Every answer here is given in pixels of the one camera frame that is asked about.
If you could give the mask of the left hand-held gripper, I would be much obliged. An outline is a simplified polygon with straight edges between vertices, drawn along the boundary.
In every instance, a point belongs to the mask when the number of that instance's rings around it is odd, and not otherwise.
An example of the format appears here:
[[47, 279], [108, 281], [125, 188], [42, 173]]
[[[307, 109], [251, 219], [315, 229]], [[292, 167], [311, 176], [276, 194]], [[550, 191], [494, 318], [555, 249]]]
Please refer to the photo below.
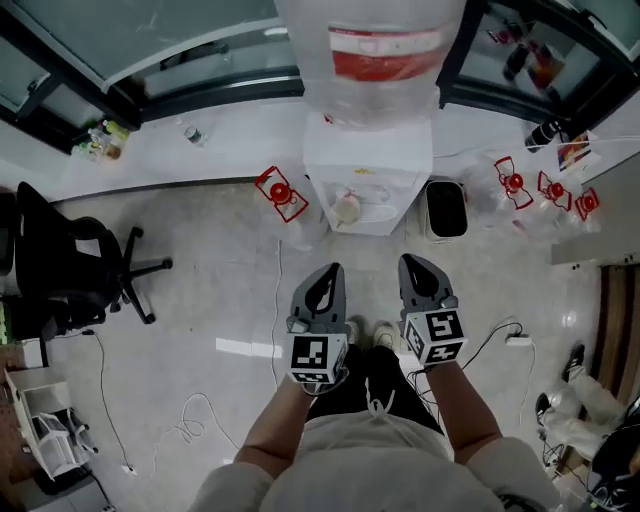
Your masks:
[[284, 349], [288, 377], [303, 386], [339, 384], [348, 374], [343, 366], [351, 332], [342, 266], [327, 264], [306, 277], [293, 293], [290, 311]]

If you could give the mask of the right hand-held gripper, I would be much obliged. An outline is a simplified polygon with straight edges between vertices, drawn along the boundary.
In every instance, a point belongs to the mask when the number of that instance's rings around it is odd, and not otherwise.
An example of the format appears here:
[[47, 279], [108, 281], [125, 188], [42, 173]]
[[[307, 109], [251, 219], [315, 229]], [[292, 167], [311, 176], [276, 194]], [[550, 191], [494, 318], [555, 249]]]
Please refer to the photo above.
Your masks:
[[415, 311], [420, 298], [442, 301], [452, 295], [447, 274], [425, 258], [403, 254], [398, 262], [400, 298], [407, 312], [403, 337], [423, 367], [454, 362], [468, 337], [458, 307]]

